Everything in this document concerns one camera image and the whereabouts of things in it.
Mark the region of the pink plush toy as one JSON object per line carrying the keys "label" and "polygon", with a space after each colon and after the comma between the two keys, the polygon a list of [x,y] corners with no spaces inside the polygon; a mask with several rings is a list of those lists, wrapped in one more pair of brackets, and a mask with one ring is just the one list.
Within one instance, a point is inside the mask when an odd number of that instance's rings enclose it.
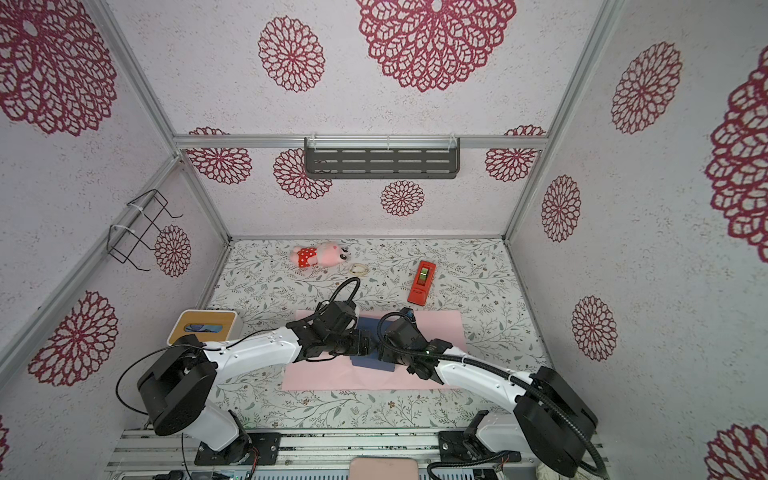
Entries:
{"label": "pink plush toy", "polygon": [[290,254],[291,262],[299,268],[333,267],[349,259],[349,250],[337,243],[323,243],[311,247],[296,247]]}

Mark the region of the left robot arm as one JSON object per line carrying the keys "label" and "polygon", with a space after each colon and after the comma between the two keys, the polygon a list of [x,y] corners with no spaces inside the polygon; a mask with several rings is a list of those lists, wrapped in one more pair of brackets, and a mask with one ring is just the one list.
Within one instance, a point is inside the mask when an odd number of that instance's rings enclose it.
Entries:
{"label": "left robot arm", "polygon": [[230,463],[240,460],[252,449],[252,440],[233,412],[209,399],[213,387],[270,366],[365,356],[373,346],[358,318],[353,301],[334,300],[307,317],[238,340],[180,337],[157,352],[159,358],[137,381],[154,433],[189,436]]}

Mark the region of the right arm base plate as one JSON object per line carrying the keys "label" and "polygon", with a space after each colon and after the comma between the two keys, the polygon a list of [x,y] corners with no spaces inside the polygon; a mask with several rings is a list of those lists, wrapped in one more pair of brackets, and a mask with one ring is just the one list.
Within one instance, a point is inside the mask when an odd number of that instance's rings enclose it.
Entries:
{"label": "right arm base plate", "polygon": [[449,463],[478,464],[485,462],[519,463],[522,455],[517,451],[492,452],[474,435],[458,430],[442,430],[437,434],[440,460]]}

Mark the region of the grey wall shelf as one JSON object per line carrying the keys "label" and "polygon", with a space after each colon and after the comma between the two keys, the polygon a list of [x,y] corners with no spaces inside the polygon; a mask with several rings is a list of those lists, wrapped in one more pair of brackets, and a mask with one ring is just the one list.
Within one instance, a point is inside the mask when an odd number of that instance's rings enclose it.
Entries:
{"label": "grey wall shelf", "polygon": [[304,139],[304,168],[313,180],[450,180],[461,166],[454,136],[428,139]]}

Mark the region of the white tissue box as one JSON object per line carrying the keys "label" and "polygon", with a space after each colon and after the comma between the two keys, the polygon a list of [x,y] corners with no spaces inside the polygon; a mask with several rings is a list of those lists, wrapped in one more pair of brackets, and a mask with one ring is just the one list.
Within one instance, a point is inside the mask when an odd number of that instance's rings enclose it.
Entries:
{"label": "white tissue box", "polygon": [[233,310],[183,311],[174,324],[166,344],[172,345],[180,337],[194,334],[201,342],[223,342],[240,337],[243,321]]}

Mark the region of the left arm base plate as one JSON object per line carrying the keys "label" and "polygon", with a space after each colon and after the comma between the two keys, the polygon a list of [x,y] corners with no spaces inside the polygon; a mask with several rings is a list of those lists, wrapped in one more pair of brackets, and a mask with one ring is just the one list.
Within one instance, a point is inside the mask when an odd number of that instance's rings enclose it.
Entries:
{"label": "left arm base plate", "polygon": [[200,443],[195,466],[272,466],[277,462],[282,435],[277,432],[248,432],[248,440],[237,438],[230,446],[214,451]]}

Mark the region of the blue gift box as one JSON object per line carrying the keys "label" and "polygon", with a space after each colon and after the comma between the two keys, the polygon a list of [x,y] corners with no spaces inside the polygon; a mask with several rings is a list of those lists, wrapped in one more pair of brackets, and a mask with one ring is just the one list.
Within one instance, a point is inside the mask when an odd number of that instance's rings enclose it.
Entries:
{"label": "blue gift box", "polygon": [[362,334],[362,339],[367,341],[365,355],[352,356],[351,364],[357,369],[375,370],[381,372],[394,372],[396,366],[393,363],[383,361],[379,350],[380,342],[376,333],[376,327],[379,320],[372,317],[361,317],[358,320],[358,327]]}

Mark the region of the clear tape roll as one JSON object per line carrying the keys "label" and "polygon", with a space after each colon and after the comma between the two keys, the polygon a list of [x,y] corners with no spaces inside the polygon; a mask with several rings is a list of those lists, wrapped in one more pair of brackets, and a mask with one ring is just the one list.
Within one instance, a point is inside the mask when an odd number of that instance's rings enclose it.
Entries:
{"label": "clear tape roll", "polygon": [[354,263],[350,266],[350,269],[349,269],[349,273],[352,276],[357,276],[357,277],[364,277],[369,273],[369,271],[370,271],[369,266],[361,263]]}

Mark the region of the pink wrapping paper sheet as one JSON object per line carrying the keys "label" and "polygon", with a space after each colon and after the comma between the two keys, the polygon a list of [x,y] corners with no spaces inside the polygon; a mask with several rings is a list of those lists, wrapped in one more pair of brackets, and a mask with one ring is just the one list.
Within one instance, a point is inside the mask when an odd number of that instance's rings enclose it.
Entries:
{"label": "pink wrapping paper sheet", "polygon": [[[415,312],[417,326],[428,339],[439,338],[466,350],[466,338],[459,311]],[[385,391],[446,389],[431,380],[409,374],[405,366],[393,371],[355,366],[349,357],[328,362],[298,362],[285,368],[281,390],[298,391]]]}

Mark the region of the red tape dispenser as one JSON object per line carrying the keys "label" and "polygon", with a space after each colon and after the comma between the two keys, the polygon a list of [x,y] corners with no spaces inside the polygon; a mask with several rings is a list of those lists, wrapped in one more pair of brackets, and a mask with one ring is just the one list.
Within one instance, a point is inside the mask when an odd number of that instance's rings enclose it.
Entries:
{"label": "red tape dispenser", "polygon": [[418,306],[425,306],[436,273],[436,265],[428,261],[420,261],[407,301]]}

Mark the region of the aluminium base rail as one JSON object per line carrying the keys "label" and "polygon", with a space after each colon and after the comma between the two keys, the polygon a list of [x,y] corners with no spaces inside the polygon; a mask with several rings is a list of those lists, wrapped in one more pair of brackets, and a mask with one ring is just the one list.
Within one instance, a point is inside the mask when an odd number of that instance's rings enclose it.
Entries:
{"label": "aluminium base rail", "polygon": [[[434,428],[256,429],[258,466],[276,469],[342,469],[357,457],[411,458],[421,467],[441,459],[450,444]],[[160,437],[152,430],[126,430],[117,442],[106,473],[165,473],[189,469],[214,471],[197,464],[198,440],[178,434]]]}

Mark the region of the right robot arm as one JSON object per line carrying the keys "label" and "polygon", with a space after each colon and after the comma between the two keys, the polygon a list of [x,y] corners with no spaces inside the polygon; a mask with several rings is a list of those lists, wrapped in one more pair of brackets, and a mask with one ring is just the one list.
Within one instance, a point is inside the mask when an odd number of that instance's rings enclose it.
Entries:
{"label": "right robot arm", "polygon": [[479,413],[465,431],[466,458],[454,466],[503,464],[524,454],[567,478],[579,472],[607,479],[592,442],[596,415],[553,369],[511,371],[479,360],[453,344],[428,340],[410,309],[385,314],[376,327],[382,358],[423,380],[470,391],[503,409]]}

